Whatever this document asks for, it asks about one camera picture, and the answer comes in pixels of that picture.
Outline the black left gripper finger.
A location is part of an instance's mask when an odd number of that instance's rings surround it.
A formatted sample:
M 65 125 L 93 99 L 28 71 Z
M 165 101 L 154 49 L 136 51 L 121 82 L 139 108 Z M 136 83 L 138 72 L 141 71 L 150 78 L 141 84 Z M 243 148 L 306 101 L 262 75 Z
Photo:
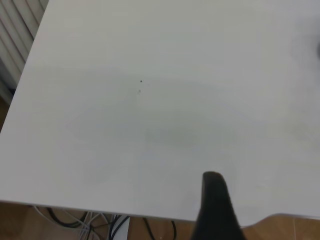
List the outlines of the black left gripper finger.
M 192 240 L 244 240 L 228 187 L 223 176 L 214 171 L 202 175 L 201 204 Z

